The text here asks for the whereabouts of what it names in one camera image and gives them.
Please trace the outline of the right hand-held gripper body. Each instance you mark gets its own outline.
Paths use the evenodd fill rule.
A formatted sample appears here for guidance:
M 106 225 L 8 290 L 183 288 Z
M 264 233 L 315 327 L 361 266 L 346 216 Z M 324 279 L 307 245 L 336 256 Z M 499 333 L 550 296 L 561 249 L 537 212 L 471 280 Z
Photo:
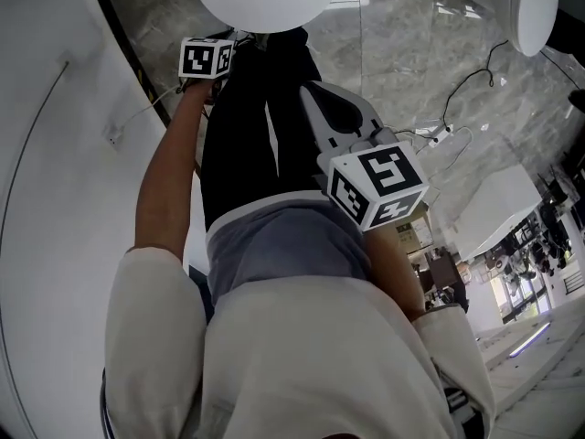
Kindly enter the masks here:
M 387 127 L 321 152 L 324 193 L 362 230 L 408 217 L 429 189 L 413 147 Z

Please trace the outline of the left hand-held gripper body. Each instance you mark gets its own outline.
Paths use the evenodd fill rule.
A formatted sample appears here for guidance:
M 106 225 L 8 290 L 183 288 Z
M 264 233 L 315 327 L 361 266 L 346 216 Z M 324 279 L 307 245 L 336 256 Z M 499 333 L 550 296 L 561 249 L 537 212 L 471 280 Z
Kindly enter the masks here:
M 252 34 L 184 38 L 179 53 L 179 79 L 216 80 L 228 76 L 237 47 L 254 40 Z

